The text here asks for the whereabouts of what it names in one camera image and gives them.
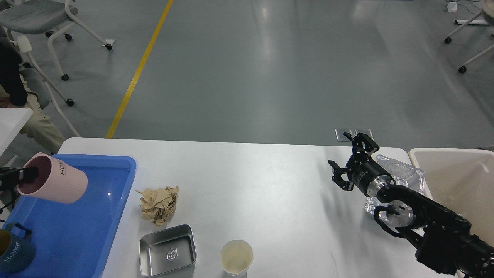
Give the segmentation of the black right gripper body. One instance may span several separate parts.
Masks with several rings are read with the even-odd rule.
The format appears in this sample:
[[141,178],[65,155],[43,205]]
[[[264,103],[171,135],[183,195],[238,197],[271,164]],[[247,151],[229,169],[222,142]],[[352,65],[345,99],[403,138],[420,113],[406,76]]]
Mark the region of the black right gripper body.
[[373,160],[372,154],[380,147],[367,134],[356,134],[351,143],[352,155],[346,164],[346,167],[351,168],[351,173],[347,174],[348,181],[352,181],[366,197],[371,197],[367,190],[372,181],[379,176],[391,176]]

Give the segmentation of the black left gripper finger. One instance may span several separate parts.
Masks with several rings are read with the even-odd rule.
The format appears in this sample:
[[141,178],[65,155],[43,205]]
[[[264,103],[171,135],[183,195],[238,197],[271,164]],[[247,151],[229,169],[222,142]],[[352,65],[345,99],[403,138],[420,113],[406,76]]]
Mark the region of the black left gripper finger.
[[27,183],[35,180],[39,176],[37,167],[18,168],[18,181]]

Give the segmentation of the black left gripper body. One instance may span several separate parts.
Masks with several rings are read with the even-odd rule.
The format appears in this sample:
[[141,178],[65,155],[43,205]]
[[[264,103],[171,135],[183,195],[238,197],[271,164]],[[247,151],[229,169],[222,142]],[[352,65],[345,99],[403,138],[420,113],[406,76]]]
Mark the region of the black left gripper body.
[[19,168],[1,168],[0,169],[0,191],[12,190],[20,183]]

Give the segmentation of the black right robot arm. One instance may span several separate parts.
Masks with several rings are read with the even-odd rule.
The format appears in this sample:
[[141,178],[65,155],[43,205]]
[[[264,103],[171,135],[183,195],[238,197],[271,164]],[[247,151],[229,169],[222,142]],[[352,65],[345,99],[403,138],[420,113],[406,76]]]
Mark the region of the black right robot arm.
[[404,185],[372,158],[378,144],[365,133],[344,132],[352,155],[344,168],[332,160],[332,181],[344,191],[358,188],[380,203],[375,222],[391,236],[406,239],[418,262],[447,275],[462,272],[466,278],[492,278],[493,247],[471,234],[471,222],[454,211]]

